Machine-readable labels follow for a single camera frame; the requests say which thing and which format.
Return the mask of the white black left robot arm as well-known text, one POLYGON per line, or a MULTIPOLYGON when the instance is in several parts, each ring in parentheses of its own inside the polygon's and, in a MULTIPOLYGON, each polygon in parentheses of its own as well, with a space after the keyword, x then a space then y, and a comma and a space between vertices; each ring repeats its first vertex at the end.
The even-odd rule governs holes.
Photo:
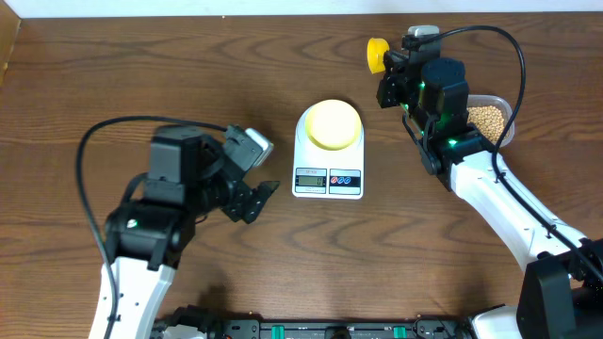
POLYGON ((157 128, 147 172, 134 177, 105 224, 105 265, 92 338, 148 338, 197 223, 220 209, 233 222, 254 222, 278 187, 244 183, 272 143, 252 128, 230 125, 218 141, 197 126, 157 128))

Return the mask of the yellow plastic measuring scoop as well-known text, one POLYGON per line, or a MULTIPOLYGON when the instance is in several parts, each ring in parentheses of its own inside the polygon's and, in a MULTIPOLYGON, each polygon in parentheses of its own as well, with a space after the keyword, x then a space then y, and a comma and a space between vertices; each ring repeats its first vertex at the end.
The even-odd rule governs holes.
POLYGON ((372 74, 385 71, 384 55, 390 50, 385 39, 370 38, 367 43, 367 66, 372 74))

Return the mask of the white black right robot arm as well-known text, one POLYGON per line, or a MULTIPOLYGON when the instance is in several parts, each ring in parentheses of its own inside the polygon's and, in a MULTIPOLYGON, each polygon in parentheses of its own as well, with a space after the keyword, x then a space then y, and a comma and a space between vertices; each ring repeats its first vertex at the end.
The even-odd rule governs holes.
POLYGON ((367 64, 382 73, 382 108, 400 106, 425 170, 471 205, 524 273, 515 306, 470 316, 474 338, 599 338, 602 243, 556 218, 506 167, 499 149, 468 120, 464 64, 442 57, 446 34, 412 26, 393 51, 370 39, 367 64))

